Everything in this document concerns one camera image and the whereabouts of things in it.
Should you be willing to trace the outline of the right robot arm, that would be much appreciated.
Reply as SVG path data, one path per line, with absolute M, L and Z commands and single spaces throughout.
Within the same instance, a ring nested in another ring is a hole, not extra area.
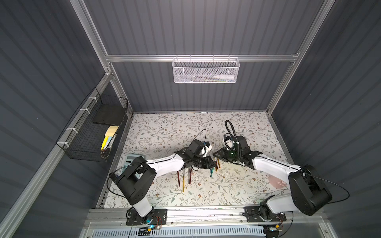
M 278 161 L 259 151 L 252 151 L 243 136 L 233 138 L 224 135 L 225 146 L 215 152 L 214 157 L 228 163 L 265 172 L 280 180 L 290 192 L 271 195 L 260 203 L 258 214 L 270 221 L 284 212 L 300 211 L 312 216 L 332 200 L 324 181 L 319 179 L 315 168 L 310 165 L 297 166 Z

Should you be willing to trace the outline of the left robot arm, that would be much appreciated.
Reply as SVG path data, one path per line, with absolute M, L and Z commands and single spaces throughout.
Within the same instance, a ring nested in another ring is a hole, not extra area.
M 154 208 L 148 201 L 147 193 L 153 181 L 168 173 L 187 168 L 209 170 L 216 166 L 208 153 L 212 145 L 205 141 L 193 140 L 174 154 L 155 160 L 136 157 L 120 175 L 110 173 L 109 178 L 122 192 L 123 197 L 143 220 L 151 220 Z

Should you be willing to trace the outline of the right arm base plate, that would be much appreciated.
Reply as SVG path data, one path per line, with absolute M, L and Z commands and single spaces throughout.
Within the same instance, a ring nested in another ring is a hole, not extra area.
M 287 221 L 284 213 L 274 214 L 264 206 L 246 206 L 242 213 L 247 222 L 277 222 Z

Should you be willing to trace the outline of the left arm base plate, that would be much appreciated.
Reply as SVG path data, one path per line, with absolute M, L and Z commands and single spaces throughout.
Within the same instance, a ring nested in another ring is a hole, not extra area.
M 147 215 L 141 217 L 138 212 L 130 208 L 126 213 L 127 226 L 139 225 L 165 225 L 168 217 L 167 209 L 152 209 Z

